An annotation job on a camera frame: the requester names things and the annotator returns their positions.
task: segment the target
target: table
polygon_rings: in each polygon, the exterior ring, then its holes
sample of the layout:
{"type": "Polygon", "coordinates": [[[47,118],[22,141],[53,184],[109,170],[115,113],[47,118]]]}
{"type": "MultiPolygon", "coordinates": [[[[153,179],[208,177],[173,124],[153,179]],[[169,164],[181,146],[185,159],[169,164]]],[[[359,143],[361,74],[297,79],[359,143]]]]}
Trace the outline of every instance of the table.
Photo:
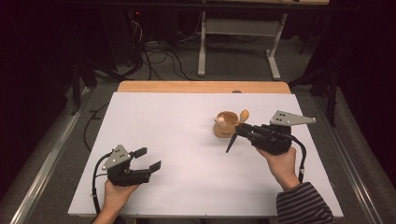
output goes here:
{"type": "MultiPolygon", "coordinates": [[[[241,3],[266,3],[266,4],[295,4],[295,5],[327,5],[329,0],[300,0],[299,2],[292,0],[219,0],[217,2],[241,2],[241,3]]],[[[206,12],[202,12],[201,22],[201,47],[198,59],[198,76],[205,75],[206,50],[205,40],[206,34],[222,34],[222,35],[261,35],[273,38],[271,49],[267,49],[266,58],[270,65],[271,73],[274,80],[280,80],[280,74],[277,69],[275,53],[276,48],[282,35],[288,14],[281,15],[279,21],[242,21],[242,20],[225,20],[225,19],[207,19],[206,12]]]]}
{"type": "MultiPolygon", "coordinates": [[[[68,213],[95,214],[90,197],[93,166],[111,148],[123,144],[128,151],[148,148],[147,155],[131,162],[132,169],[163,162],[150,182],[132,195],[121,212],[124,216],[276,217],[276,194],[282,189],[263,158],[255,150],[247,150],[252,146],[243,138],[237,138],[226,154],[229,139],[212,133],[214,117],[221,109],[238,112],[248,108],[251,115],[247,123],[259,124],[272,117],[273,105],[301,114],[295,96],[283,82],[121,82],[68,213]],[[229,94],[232,91],[242,93],[229,94]]],[[[294,126],[292,131],[307,148],[304,180],[313,183],[334,216],[341,217],[341,208],[306,125],[294,126]]],[[[100,203],[104,197],[100,186],[105,180],[102,177],[96,181],[100,203]]]]}

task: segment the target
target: wooden table edge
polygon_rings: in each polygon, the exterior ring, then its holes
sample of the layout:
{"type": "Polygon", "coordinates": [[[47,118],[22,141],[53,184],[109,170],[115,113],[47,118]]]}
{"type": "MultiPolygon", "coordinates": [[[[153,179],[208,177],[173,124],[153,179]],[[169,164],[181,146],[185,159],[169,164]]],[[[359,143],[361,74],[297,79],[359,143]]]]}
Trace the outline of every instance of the wooden table edge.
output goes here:
{"type": "Polygon", "coordinates": [[[285,93],[289,85],[282,81],[122,81],[118,92],[191,92],[191,93],[285,93]]]}

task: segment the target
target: white metal frame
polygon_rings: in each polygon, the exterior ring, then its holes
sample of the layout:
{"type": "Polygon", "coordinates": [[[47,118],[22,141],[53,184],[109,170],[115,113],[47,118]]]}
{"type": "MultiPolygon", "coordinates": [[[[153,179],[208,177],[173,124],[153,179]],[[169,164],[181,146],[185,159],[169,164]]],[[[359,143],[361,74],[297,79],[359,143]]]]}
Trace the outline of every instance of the white metal frame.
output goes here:
{"type": "Polygon", "coordinates": [[[206,12],[202,12],[201,22],[201,47],[198,59],[198,76],[205,76],[206,66],[206,34],[222,34],[222,35],[262,35],[272,36],[273,46],[266,50],[266,57],[271,68],[274,80],[280,80],[280,74],[277,69],[275,52],[282,35],[283,27],[287,14],[282,14],[279,21],[240,21],[240,20],[218,20],[206,19],[206,12]]]}

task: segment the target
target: wooden spoon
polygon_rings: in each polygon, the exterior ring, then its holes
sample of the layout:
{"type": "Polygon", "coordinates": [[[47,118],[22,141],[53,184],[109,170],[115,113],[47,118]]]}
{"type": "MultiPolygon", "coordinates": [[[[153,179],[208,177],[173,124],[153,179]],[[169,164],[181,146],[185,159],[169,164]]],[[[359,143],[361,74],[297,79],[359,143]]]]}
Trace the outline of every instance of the wooden spoon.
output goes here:
{"type": "Polygon", "coordinates": [[[245,121],[247,121],[247,119],[248,119],[248,111],[245,109],[241,112],[241,115],[239,116],[238,125],[245,123],[245,121]]]}

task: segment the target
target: wooden bowl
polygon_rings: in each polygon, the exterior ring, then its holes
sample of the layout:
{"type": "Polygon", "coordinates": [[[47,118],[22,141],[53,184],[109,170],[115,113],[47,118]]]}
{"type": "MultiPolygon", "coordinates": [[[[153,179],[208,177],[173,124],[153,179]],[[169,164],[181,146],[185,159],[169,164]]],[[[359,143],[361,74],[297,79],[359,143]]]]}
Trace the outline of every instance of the wooden bowl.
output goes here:
{"type": "Polygon", "coordinates": [[[219,125],[215,122],[213,132],[219,138],[231,138],[235,133],[235,125],[238,123],[238,116],[231,111],[220,112],[216,118],[224,117],[224,124],[219,125]]]}

